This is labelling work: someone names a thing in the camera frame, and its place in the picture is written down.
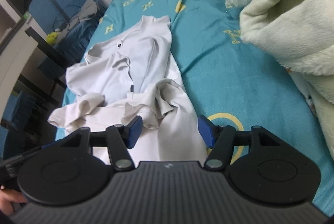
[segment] teal bed sheet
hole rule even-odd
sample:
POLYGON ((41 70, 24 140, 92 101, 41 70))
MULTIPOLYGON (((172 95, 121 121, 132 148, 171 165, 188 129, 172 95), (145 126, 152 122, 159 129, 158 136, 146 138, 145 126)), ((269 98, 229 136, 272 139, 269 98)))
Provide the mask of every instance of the teal bed sheet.
MULTIPOLYGON (((313 202, 332 215, 334 165, 319 123, 285 69, 241 42, 240 10, 226 9, 224 0, 113 0, 88 48, 130 28, 142 15, 168 15, 171 52, 197 115, 240 130, 261 125, 307 155, 322 175, 313 202)), ((67 89, 63 104, 74 99, 67 89)), ((56 138, 63 137, 59 129, 56 138)), ((245 151, 240 147, 234 157, 245 151)))

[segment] gray cloth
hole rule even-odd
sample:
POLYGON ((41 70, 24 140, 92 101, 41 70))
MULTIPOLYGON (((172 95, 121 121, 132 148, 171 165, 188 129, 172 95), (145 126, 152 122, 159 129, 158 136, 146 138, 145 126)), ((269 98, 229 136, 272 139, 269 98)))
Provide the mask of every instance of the gray cloth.
POLYGON ((56 44, 61 42, 77 24, 93 18, 98 10, 99 6, 94 0, 85 1, 83 6, 81 7, 81 10, 71 18, 66 28, 59 33, 56 44))

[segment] yellow toy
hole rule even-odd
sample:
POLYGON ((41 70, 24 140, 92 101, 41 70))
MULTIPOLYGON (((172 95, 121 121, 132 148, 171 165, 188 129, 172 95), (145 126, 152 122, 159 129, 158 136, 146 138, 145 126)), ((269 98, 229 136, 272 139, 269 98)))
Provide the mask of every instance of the yellow toy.
POLYGON ((56 43, 57 37, 58 37, 58 33, 52 32, 46 36, 46 42, 48 42, 52 46, 56 43))

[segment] human hand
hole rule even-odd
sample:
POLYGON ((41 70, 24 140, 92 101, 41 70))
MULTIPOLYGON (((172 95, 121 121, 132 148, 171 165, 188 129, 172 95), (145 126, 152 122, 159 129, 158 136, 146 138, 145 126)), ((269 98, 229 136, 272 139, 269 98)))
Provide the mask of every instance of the human hand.
POLYGON ((0 211, 9 216, 14 213, 14 208, 11 202, 25 203, 25 199, 20 192, 14 189, 1 186, 0 189, 0 211))

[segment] fluffy blanket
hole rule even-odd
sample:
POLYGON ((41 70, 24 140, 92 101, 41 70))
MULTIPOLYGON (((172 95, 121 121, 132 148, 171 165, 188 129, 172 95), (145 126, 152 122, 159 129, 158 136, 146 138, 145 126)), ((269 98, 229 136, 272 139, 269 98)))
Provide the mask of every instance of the fluffy blanket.
POLYGON ((302 92, 313 100, 334 158, 334 0, 226 0, 231 6, 244 6, 243 42, 306 80, 302 92))

